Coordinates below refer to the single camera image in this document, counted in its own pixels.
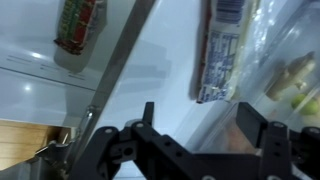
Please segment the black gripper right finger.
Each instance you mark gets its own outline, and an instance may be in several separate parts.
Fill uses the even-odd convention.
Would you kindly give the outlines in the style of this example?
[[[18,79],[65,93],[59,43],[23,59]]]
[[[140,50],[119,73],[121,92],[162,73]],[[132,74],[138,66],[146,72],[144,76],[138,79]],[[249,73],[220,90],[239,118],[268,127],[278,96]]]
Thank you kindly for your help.
[[[236,124],[254,148],[262,147],[268,121],[249,103],[238,104]]]

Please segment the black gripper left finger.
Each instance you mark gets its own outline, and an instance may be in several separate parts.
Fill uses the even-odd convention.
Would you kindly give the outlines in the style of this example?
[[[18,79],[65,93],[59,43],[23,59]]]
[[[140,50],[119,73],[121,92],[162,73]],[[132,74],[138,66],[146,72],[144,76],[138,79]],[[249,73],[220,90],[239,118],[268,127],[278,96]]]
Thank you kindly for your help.
[[[145,104],[142,121],[146,122],[149,125],[152,125],[153,123],[154,107],[155,105],[153,102],[147,102]]]

